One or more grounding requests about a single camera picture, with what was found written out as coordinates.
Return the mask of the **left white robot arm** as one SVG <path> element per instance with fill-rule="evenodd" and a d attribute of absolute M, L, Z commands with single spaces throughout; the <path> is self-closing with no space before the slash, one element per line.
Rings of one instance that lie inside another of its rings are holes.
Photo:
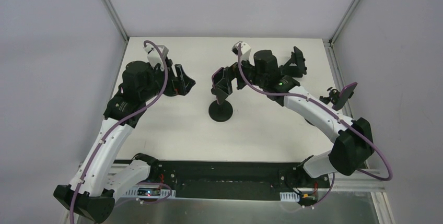
<path fill-rule="evenodd" d="M 108 174 L 144 112 L 160 96 L 185 96 L 195 84 L 182 65 L 168 58 L 159 63 L 133 61 L 126 65 L 85 161 L 68 184 L 54 190 L 54 197 L 69 211 L 70 223 L 76 222 L 76 215 L 103 223 L 130 188 L 141 181 L 149 185 L 158 181 L 159 170 L 153 167 L 157 159 L 141 153 L 122 171 L 112 177 Z"/>

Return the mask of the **black round-base phone stand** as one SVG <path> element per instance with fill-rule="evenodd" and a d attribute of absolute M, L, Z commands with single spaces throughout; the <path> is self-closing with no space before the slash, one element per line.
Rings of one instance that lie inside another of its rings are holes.
<path fill-rule="evenodd" d="M 209 105 L 208 114 L 210 118 L 216 122 L 226 122 L 233 115 L 233 107 L 227 98 L 229 94 L 216 91 L 215 89 L 211 90 L 211 93 L 216 97 L 216 99 Z"/>

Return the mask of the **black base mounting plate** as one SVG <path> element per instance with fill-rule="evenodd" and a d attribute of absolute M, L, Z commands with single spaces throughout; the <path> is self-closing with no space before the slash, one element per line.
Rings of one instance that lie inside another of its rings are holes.
<path fill-rule="evenodd" d="M 294 189 L 330 186 L 328 175 L 297 179 L 298 163 L 158 161 L 145 182 L 164 183 L 176 198 L 278 201 Z"/>

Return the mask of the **right black round-base stand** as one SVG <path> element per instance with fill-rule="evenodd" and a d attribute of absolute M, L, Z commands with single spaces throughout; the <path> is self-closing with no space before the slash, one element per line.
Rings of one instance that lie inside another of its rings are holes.
<path fill-rule="evenodd" d="M 320 96 L 319 100 L 323 102 L 324 104 L 332 103 L 333 105 L 336 105 L 337 100 L 339 98 L 339 91 L 333 87 L 330 87 L 327 89 L 328 96 Z"/>

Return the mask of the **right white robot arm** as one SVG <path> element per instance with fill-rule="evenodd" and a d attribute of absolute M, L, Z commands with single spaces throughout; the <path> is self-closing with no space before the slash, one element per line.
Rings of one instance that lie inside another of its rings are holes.
<path fill-rule="evenodd" d="M 329 151 L 320 155 L 311 155 L 297 167 L 297 182 L 303 187 L 310 187 L 317 178 L 327 173 L 352 175 L 360 171 L 365 161 L 372 156 L 374 146 L 371 125 L 363 117 L 353 119 L 327 106 L 322 99 L 315 98 L 289 72 L 290 62 L 280 66 L 271 50 L 259 50 L 250 62 L 250 50 L 233 50 L 240 58 L 233 64 L 219 68 L 211 77 L 211 93 L 216 100 L 209 111 L 227 107 L 228 112 L 213 120 L 223 122 L 230 118 L 232 106 L 226 100 L 232 94 L 232 82 L 237 89 L 249 87 L 267 96 L 280 106 L 289 109 L 319 129 L 332 142 Z"/>

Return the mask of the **black folding phone stand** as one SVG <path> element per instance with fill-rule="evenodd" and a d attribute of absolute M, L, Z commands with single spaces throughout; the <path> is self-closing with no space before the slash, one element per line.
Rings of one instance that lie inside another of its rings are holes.
<path fill-rule="evenodd" d="M 280 66 L 280 71 L 283 75 L 288 75 L 294 78 L 302 78 L 300 77 L 300 73 L 298 73 L 298 69 L 295 64 L 294 50 L 291 52 L 290 59 L 282 66 Z"/>

